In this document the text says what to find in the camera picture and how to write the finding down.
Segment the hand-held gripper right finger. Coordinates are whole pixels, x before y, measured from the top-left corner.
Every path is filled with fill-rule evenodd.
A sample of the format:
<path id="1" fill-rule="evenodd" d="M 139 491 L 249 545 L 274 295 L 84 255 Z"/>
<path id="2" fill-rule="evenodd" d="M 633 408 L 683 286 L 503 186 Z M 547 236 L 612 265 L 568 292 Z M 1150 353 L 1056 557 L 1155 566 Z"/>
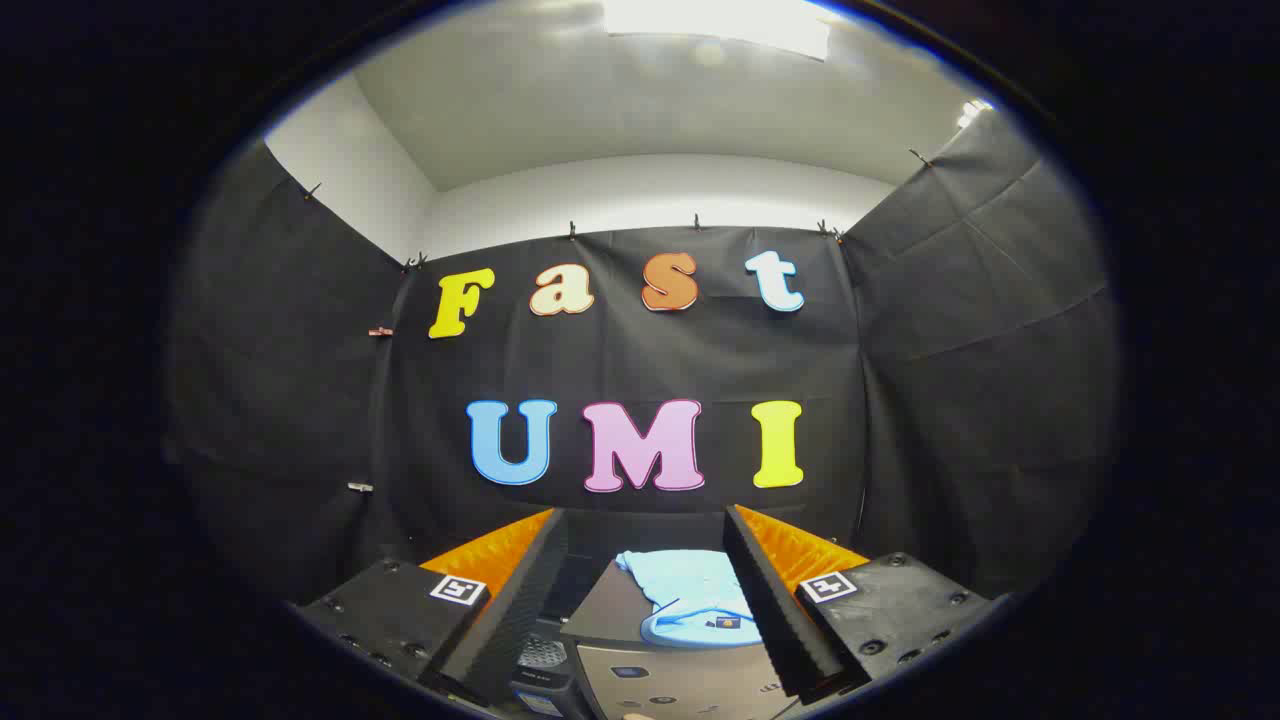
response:
<path id="1" fill-rule="evenodd" d="M 804 703 L 910 673 L 1001 607 L 909 553 L 869 559 L 742 505 L 724 510 L 723 544 L 783 692 Z"/>

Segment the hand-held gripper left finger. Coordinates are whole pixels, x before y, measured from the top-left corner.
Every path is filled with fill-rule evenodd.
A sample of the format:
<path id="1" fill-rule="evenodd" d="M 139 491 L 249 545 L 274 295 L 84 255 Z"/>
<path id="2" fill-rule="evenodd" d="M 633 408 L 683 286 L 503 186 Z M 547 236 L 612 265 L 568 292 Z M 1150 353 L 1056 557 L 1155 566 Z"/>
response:
<path id="1" fill-rule="evenodd" d="M 548 509 L 426 562 L 378 560 L 298 615 L 416 689 L 486 707 L 507 696 L 567 546 L 564 510 Z"/>

